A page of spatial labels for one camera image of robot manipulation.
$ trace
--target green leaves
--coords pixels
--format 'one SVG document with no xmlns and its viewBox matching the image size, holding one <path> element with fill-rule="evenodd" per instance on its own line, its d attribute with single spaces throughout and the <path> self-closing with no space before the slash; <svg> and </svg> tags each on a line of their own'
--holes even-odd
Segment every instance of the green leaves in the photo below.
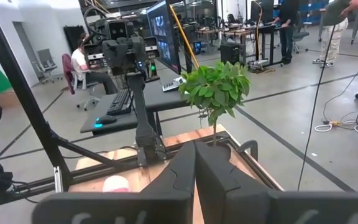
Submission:
<svg viewBox="0 0 358 224">
<path fill-rule="evenodd" d="M 247 72 L 247 67 L 240 63 L 218 62 L 215 67 L 200 66 L 190 73 L 182 73 L 186 82 L 180 85 L 179 92 L 191 106 L 207 111 L 209 123 L 214 124 L 224 113 L 234 117 L 233 108 L 242 104 L 243 94 L 249 94 Z"/>
</svg>

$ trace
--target wooden platform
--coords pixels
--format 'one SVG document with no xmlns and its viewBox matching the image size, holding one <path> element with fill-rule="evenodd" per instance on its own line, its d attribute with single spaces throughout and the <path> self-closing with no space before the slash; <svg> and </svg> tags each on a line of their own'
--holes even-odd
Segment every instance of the wooden platform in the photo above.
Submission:
<svg viewBox="0 0 358 224">
<path fill-rule="evenodd" d="M 221 131 L 226 131 L 226 130 L 224 129 L 223 126 L 218 125 L 217 132 L 221 132 Z M 181 144 L 181 143 L 188 142 L 188 141 L 197 140 L 199 138 L 203 138 L 206 136 L 211 136 L 212 134 L 213 134 L 212 128 L 204 128 L 204 129 L 199 129 L 199 130 L 192 131 L 189 133 L 179 134 L 177 136 L 165 138 L 165 139 L 163 139 L 163 142 L 164 142 L 164 145 L 168 147 L 168 146 L 174 146 L 174 145 Z M 122 159 L 125 157 L 133 156 L 135 154 L 136 154 L 136 151 L 133 149 L 118 149 L 118 150 L 109 152 L 107 154 L 104 154 L 103 156 L 110 158 L 110 159 Z M 255 161 L 252 158 L 251 158 L 251 161 L 254 164 L 256 164 L 259 167 L 259 169 L 262 170 L 265 173 L 265 175 L 268 176 L 272 180 L 272 182 L 275 183 L 277 188 L 283 190 L 281 188 L 281 186 L 278 183 L 276 183 L 276 181 L 274 181 L 273 178 L 271 176 L 269 176 L 269 174 L 257 163 L 257 161 Z M 232 152 L 231 152 L 230 162 L 232 164 L 234 164 L 235 166 L 237 166 L 244 173 L 246 173 L 249 176 L 253 177 L 254 179 L 260 181 L 260 179 L 256 175 L 256 173 L 250 168 L 250 166 L 248 164 L 245 163 L 245 161 L 242 159 L 242 157 L 240 155 L 238 155 L 238 153 L 234 150 L 232 150 Z M 154 178 L 156 178 L 161 173 L 161 171 L 166 167 L 166 165 L 168 163 L 169 162 L 167 161 L 165 163 L 161 163 L 156 166 L 148 167 L 145 169 L 141 169 L 141 168 L 133 169 L 133 170 L 129 170 L 126 172 L 121 172 L 120 174 L 117 174 L 117 175 L 125 177 L 130 182 L 130 188 L 131 188 L 132 192 L 140 192 L 144 187 L 146 187 L 151 181 L 154 180 Z M 94 166 L 97 164 L 99 164 L 99 162 L 96 162 L 89 158 L 80 159 L 77 163 L 76 170 Z M 96 180 L 91 180 L 89 182 L 85 182 L 85 183 L 78 184 L 78 185 L 74 185 L 70 188 L 70 191 L 71 192 L 101 192 L 102 188 L 103 188 L 104 180 L 106 180 L 106 178 L 107 177 L 96 179 Z M 204 223 L 203 216 L 201 213 L 201 208 L 200 208 L 200 201 L 198 200 L 197 189 L 195 190 L 193 223 L 196 223 L 196 224 Z"/>
</svg>

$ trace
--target man sitting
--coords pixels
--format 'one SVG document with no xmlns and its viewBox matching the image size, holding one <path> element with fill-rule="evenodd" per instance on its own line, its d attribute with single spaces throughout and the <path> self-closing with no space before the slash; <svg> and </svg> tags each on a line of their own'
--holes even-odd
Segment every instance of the man sitting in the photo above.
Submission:
<svg viewBox="0 0 358 224">
<path fill-rule="evenodd" d="M 113 94 L 116 92 L 116 86 L 112 82 L 110 76 L 107 73 L 91 72 L 86 65 L 83 40 L 78 41 L 78 48 L 71 55 L 71 64 L 74 68 L 74 74 L 79 81 L 82 81 L 86 75 L 86 82 L 98 82 L 102 83 L 106 94 Z"/>
</svg>

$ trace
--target concrete floor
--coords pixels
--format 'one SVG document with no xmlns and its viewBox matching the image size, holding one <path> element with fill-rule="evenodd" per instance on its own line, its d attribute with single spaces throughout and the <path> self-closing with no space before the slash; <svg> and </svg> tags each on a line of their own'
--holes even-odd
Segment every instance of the concrete floor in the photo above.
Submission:
<svg viewBox="0 0 358 224">
<path fill-rule="evenodd" d="M 311 35 L 300 43 L 309 52 L 295 54 L 293 63 L 276 66 L 275 72 L 250 74 L 252 82 L 248 102 L 236 111 L 236 119 L 222 116 L 219 123 L 240 142 L 255 139 L 259 143 L 259 161 L 286 190 L 296 190 L 310 129 L 313 107 L 321 69 L 311 61 L 319 57 L 317 28 L 310 28 Z M 324 103 L 340 94 L 358 71 L 358 44 L 350 45 L 351 30 L 341 40 L 340 56 L 333 68 L 326 69 L 324 84 L 320 86 L 313 127 L 321 123 Z M 280 51 L 275 51 L 280 59 Z M 214 65 L 219 53 L 199 55 L 203 65 Z M 171 70 L 157 64 L 159 75 Z M 33 92 L 45 119 L 52 129 L 62 137 L 92 151 L 108 151 L 134 142 L 135 130 L 123 131 L 101 138 L 87 139 L 90 134 L 79 130 L 87 112 L 75 108 L 75 100 L 81 95 L 60 94 L 65 81 L 39 85 Z M 330 119 L 341 119 L 358 110 L 358 76 L 347 91 L 328 104 L 326 114 Z M 200 128 L 196 110 L 180 108 L 160 113 L 165 136 L 174 136 Z M 347 119 L 354 119 L 356 113 Z M 201 121 L 202 127 L 207 121 Z M 40 141 L 22 108 L 5 110 L 0 122 L 0 153 L 4 168 L 14 173 L 14 180 L 30 182 L 52 175 L 53 168 Z M 62 150 L 65 156 L 74 153 Z M 358 133 L 346 129 L 335 129 L 328 133 L 312 131 L 307 152 L 310 158 L 305 165 L 301 190 L 346 190 L 358 191 Z M 76 159 L 68 159 L 70 169 L 75 168 Z M 45 195 L 32 198 L 40 200 Z M 0 223 L 30 223 L 34 204 L 25 200 L 0 206 Z"/>
</svg>

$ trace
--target office chair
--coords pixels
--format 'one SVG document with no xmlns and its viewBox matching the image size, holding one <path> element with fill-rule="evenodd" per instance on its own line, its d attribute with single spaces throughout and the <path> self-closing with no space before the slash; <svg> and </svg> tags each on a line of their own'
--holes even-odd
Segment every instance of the office chair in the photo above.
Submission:
<svg viewBox="0 0 358 224">
<path fill-rule="evenodd" d="M 301 50 L 297 42 L 310 35 L 309 32 L 306 32 L 305 29 L 305 27 L 310 24 L 310 22 L 302 22 L 301 13 L 298 11 L 296 14 L 295 30 L 293 32 L 293 50 L 297 54 L 299 53 L 299 50 Z"/>
<path fill-rule="evenodd" d="M 55 83 L 55 77 L 57 77 L 57 75 L 51 74 L 51 72 L 57 68 L 57 66 L 55 64 L 53 66 L 44 67 L 44 66 L 41 66 L 38 62 L 31 62 L 31 63 L 37 67 L 38 72 L 40 72 L 44 75 L 44 78 L 41 81 L 42 84 L 47 83 L 49 81 L 52 81 L 52 83 Z"/>
<path fill-rule="evenodd" d="M 82 90 L 82 91 L 89 91 L 89 98 L 81 101 L 76 105 L 77 108 L 81 108 L 83 105 L 84 110 L 87 111 L 90 104 L 95 105 L 97 102 L 100 101 L 100 98 L 94 96 L 94 90 L 99 85 L 98 82 L 86 82 L 86 76 L 82 81 L 79 81 L 77 76 L 72 74 L 74 71 L 73 65 L 71 64 L 71 57 L 68 54 L 62 55 L 62 62 L 63 62 L 63 73 L 67 81 L 68 90 L 72 95 L 75 94 L 75 90 Z"/>
</svg>

